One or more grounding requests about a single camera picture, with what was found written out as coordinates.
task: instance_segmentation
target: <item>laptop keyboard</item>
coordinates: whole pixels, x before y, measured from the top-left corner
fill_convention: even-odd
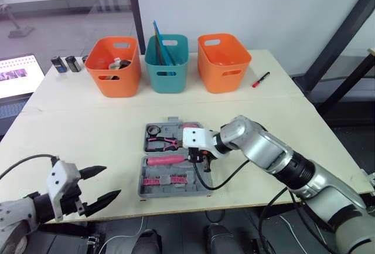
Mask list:
[[[0,104],[0,119],[17,116],[22,111],[26,102],[25,100],[17,103]]]

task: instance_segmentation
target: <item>pink pliers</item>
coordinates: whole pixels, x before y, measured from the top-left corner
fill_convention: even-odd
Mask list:
[[[177,150],[179,147],[182,147],[182,141],[177,140],[176,138],[166,138],[166,137],[152,137],[147,138],[147,142],[153,142],[153,141],[163,141],[164,143],[168,143],[166,147],[161,148],[146,148],[147,152],[150,151],[167,151],[167,150]]]

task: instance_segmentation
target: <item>laptop screen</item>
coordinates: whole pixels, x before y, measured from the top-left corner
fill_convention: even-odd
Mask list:
[[[34,55],[0,59],[0,99],[33,93],[44,77]]]

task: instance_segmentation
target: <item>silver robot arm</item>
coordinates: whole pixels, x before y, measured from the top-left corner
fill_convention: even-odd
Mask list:
[[[48,193],[34,192],[16,201],[0,203],[0,253],[13,254],[21,239],[34,231],[40,224],[55,219],[63,220],[63,215],[78,212],[86,217],[110,204],[121,190],[109,192],[87,205],[80,200],[79,180],[94,177],[106,169],[92,166],[78,170],[73,163],[53,161],[53,168],[47,178]]]
[[[184,128],[183,146],[220,158],[241,150],[255,165],[283,182],[336,232],[340,253],[375,253],[375,218],[361,197],[314,161],[307,160],[263,126],[238,116],[220,132]]]

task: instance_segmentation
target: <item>orange basket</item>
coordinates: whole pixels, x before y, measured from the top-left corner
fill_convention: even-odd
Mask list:
[[[211,93],[238,89],[251,56],[236,37],[210,34],[198,38],[198,71]]]
[[[115,58],[131,63],[117,70],[108,69]],[[103,95],[107,97],[131,97],[138,89],[141,63],[138,42],[133,37],[106,37],[100,39],[91,50],[85,66]]]

